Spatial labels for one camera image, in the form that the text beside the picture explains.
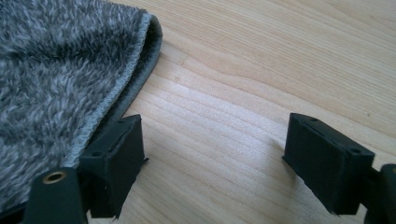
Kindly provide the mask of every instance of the hole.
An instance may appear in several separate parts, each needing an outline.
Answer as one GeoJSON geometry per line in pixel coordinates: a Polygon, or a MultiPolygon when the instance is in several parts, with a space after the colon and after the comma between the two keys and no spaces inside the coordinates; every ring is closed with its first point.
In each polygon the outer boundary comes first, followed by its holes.
{"type": "Polygon", "coordinates": [[[93,157],[100,157],[102,156],[102,152],[95,151],[91,154],[93,157]]]}
{"type": "Polygon", "coordinates": [[[353,153],[361,153],[361,150],[360,149],[358,149],[358,148],[352,148],[352,149],[350,149],[353,153]]]}
{"type": "Polygon", "coordinates": [[[66,177],[66,173],[64,171],[56,171],[52,172],[49,175],[46,175],[43,179],[44,184],[54,184],[66,177]]]}

